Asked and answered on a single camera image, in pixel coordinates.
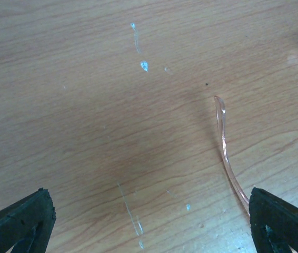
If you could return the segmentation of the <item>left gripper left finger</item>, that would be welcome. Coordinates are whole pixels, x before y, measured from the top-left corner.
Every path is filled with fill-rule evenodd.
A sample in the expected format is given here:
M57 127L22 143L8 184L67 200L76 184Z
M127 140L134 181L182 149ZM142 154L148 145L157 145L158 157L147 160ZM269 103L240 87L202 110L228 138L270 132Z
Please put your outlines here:
M45 252L56 221L48 190L0 210L0 252Z

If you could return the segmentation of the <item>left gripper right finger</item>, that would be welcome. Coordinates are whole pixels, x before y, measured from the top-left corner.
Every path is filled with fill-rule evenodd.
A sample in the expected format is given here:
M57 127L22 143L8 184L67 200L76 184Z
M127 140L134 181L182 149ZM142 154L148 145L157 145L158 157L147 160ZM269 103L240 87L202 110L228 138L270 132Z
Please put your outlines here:
M298 207L253 188L249 212L257 252L298 252Z

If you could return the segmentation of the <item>transparent brown sunglasses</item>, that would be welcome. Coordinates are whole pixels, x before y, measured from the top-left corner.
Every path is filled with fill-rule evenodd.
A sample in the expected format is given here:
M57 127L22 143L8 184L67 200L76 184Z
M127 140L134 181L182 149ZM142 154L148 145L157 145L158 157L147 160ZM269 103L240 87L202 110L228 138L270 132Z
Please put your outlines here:
M229 161L229 155L227 152L227 145L226 145L226 108L224 101L217 95L214 96L215 101L215 108L216 108L216 121L217 121L217 130L218 130L218 137L220 141L220 149L221 149L221 156L224 164L224 169L226 171L227 177L229 179L230 184L233 187L233 190L238 197L240 203L242 204L243 208L245 209L248 216L250 216L249 212L249 198L244 193L241 185L239 184L236 176L233 172Z

